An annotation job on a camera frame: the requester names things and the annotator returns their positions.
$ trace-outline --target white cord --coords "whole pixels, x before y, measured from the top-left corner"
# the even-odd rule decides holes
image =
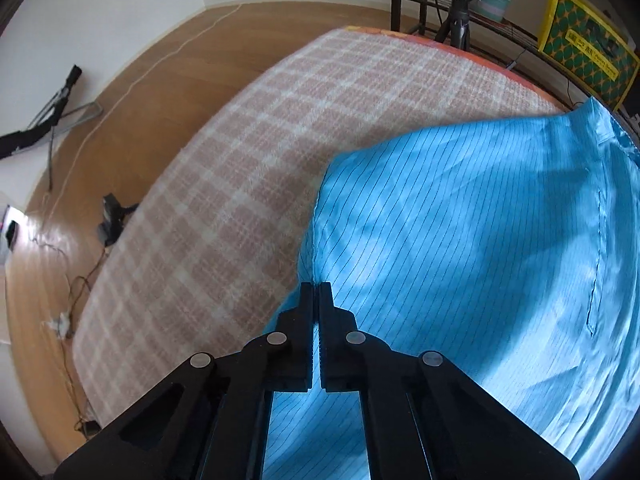
[[[62,183],[62,187],[60,188],[60,192],[58,193],[58,197],[56,198],[56,201],[53,204],[53,207],[50,209],[49,214],[47,215],[47,217],[42,221],[42,224],[40,226],[40,230],[42,231],[44,229],[44,226],[46,225],[46,223],[49,221],[49,219],[51,218],[51,216],[53,215],[53,212],[56,210],[56,207],[58,206],[58,202],[60,202],[60,199],[62,198],[62,196],[65,193],[66,190],[66,185],[68,184],[69,181],[69,177],[71,176],[71,173],[73,172],[76,163],[78,162],[78,158],[80,157],[80,153],[82,152],[82,149],[84,148],[84,145],[89,141],[89,139],[91,138],[91,136],[95,133],[95,131],[100,128],[100,126],[102,126],[102,124],[104,123],[104,121],[106,121],[109,116],[111,115],[111,113],[113,113],[113,111],[118,107],[118,105],[124,101],[125,97],[127,97],[129,95],[129,93],[131,92],[131,90],[133,89],[133,87],[135,85],[137,85],[140,81],[142,81],[147,75],[149,75],[149,73],[156,67],[158,66],[160,63],[162,63],[164,60],[169,59],[171,56],[175,56],[176,54],[178,54],[185,46],[187,46],[188,44],[191,43],[191,41],[197,40],[200,36],[202,36],[203,34],[205,34],[206,32],[209,32],[212,28],[214,28],[219,22],[221,22],[222,20],[224,20],[225,18],[228,18],[229,16],[231,16],[233,13],[238,12],[238,10],[240,9],[240,7],[242,7],[242,4],[238,5],[234,10],[232,10],[231,12],[226,13],[224,16],[220,16],[215,22],[213,22],[212,25],[209,25],[209,27],[205,28],[204,30],[201,30],[198,34],[196,34],[195,36],[193,36],[192,38],[189,38],[188,40],[186,40],[183,44],[181,44],[181,46],[179,46],[176,50],[166,54],[165,56],[162,56],[160,59],[158,59],[158,61],[156,61],[155,63],[153,63],[153,65],[151,65],[151,67],[149,67],[149,69],[146,70],[145,73],[143,73],[143,75],[141,75],[138,79],[136,79],[133,83],[131,83],[131,85],[129,86],[129,88],[127,89],[126,92],[124,92],[124,94],[115,102],[115,104],[113,105],[113,107],[111,107],[111,109],[105,113],[102,118],[100,119],[100,121],[98,122],[98,124],[95,125],[94,129],[91,130],[87,136],[82,140],[82,143],[80,144],[80,146],[78,147],[78,151],[76,152],[76,156],[74,157],[74,160],[71,163],[71,166],[69,167],[69,171],[66,174],[65,180]]]

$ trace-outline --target blue garment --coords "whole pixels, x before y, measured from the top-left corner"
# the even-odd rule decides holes
[[[639,162],[594,99],[339,155],[299,279],[394,350],[442,352],[587,479],[640,406]],[[316,360],[308,394],[276,394],[264,478],[368,477],[357,394],[324,393]]]

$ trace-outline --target plaid blanket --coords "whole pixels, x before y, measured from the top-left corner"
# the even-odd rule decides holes
[[[337,153],[425,126],[559,111],[510,72],[398,33],[334,30],[278,63],[176,156],[104,265],[73,345],[100,423],[191,354],[229,354],[261,333],[296,285]]]

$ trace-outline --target brown floor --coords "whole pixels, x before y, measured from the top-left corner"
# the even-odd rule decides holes
[[[206,10],[147,50],[98,97],[105,111],[156,60],[232,9]],[[403,25],[411,21],[404,20]],[[20,229],[6,269],[15,367],[36,423],[57,460],[84,442],[74,430],[78,420],[74,397],[80,404],[84,400],[77,381],[74,386],[66,378],[64,355],[75,374],[70,342],[62,345],[43,323],[68,310],[65,273],[70,280],[86,275],[100,257],[95,227],[101,222],[101,198],[112,192],[123,205],[142,200],[212,115],[261,73],[314,38],[345,25],[388,28],[388,22],[388,12],[337,4],[243,6],[133,88],[85,145],[65,193],[40,232],[39,222],[56,201],[80,143],[98,120],[65,139],[54,160],[52,196],[42,211],[47,186],[43,179],[27,211],[28,228]],[[39,244],[30,241],[34,234],[39,234]],[[75,319],[85,301],[83,296]]]

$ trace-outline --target yellow label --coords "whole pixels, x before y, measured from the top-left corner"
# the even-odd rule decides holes
[[[565,39],[600,67],[612,81],[618,79],[618,75],[620,74],[618,69],[614,67],[606,57],[604,57],[603,53],[589,43],[589,41],[585,40],[580,34],[569,29],[566,32]]]

